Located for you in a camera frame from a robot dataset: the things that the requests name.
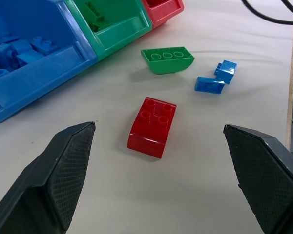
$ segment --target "blue storage bin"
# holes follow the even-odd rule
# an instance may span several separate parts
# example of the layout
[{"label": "blue storage bin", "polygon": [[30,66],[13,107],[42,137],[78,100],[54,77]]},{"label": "blue storage bin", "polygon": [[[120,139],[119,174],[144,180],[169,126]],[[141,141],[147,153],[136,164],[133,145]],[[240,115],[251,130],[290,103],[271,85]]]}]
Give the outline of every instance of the blue storage bin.
[{"label": "blue storage bin", "polygon": [[64,2],[0,0],[0,122],[97,61]]}]

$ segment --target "red storage bin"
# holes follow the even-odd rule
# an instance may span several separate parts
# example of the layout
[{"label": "red storage bin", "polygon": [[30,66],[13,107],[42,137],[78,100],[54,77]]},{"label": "red storage bin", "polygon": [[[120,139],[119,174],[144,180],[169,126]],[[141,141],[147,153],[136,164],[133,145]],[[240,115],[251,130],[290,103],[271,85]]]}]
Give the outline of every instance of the red storage bin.
[{"label": "red storage bin", "polygon": [[142,0],[153,28],[160,26],[184,10],[182,0]]}]

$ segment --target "plastic bin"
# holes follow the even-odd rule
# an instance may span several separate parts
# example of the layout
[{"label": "plastic bin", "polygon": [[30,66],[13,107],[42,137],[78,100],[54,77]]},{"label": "plastic bin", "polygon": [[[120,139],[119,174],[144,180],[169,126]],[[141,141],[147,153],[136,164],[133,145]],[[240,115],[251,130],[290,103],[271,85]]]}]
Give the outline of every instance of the plastic bin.
[{"label": "plastic bin", "polygon": [[152,30],[141,0],[67,0],[99,60]]},{"label": "plastic bin", "polygon": [[0,122],[97,61],[64,2],[0,0]]},{"label": "plastic bin", "polygon": [[184,10],[182,0],[142,0],[153,28],[160,26]]}]

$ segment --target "red lego brick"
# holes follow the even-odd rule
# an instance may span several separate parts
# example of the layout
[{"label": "red lego brick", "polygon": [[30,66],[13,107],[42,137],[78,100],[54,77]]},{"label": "red lego brick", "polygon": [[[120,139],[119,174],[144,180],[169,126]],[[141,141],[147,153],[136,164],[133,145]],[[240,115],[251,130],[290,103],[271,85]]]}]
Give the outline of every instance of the red lego brick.
[{"label": "red lego brick", "polygon": [[147,97],[134,121],[127,148],[162,158],[177,105]]},{"label": "red lego brick", "polygon": [[142,0],[153,28],[160,26],[184,10],[182,0]]}]

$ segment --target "table surface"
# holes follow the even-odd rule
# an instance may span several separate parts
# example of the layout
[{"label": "table surface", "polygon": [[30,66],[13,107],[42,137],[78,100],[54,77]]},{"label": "table surface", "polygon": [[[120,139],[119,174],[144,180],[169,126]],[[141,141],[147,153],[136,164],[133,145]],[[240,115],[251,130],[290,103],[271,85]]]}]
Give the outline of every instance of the table surface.
[{"label": "table surface", "polygon": [[[251,14],[240,0],[185,0],[185,11],[0,124],[0,200],[52,136],[94,121],[84,188],[68,234],[261,234],[238,188],[225,124],[286,142],[293,26]],[[250,0],[263,13],[293,14]],[[154,75],[141,49],[185,46],[187,70]],[[238,63],[221,95],[194,91],[224,59]],[[177,104],[161,160],[126,148],[146,97]]]}]

